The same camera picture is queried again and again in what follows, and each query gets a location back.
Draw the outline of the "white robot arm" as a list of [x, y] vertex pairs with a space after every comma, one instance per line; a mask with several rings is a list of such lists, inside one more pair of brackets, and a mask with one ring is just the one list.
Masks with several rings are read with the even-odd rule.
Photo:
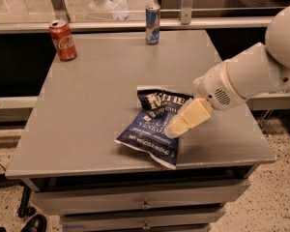
[[164, 129], [175, 138], [207, 121], [215, 110], [227, 110], [261, 94], [290, 88], [290, 7], [269, 24], [265, 41], [227, 59], [193, 80], [197, 90]]

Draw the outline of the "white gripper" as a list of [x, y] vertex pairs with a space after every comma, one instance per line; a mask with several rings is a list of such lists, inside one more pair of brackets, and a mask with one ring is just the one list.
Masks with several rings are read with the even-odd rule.
[[195, 78], [193, 86], [204, 99], [185, 101], [164, 128], [164, 134], [169, 138], [178, 137], [207, 121], [211, 118], [213, 109], [227, 110], [247, 101], [232, 84], [227, 62], [221, 62]]

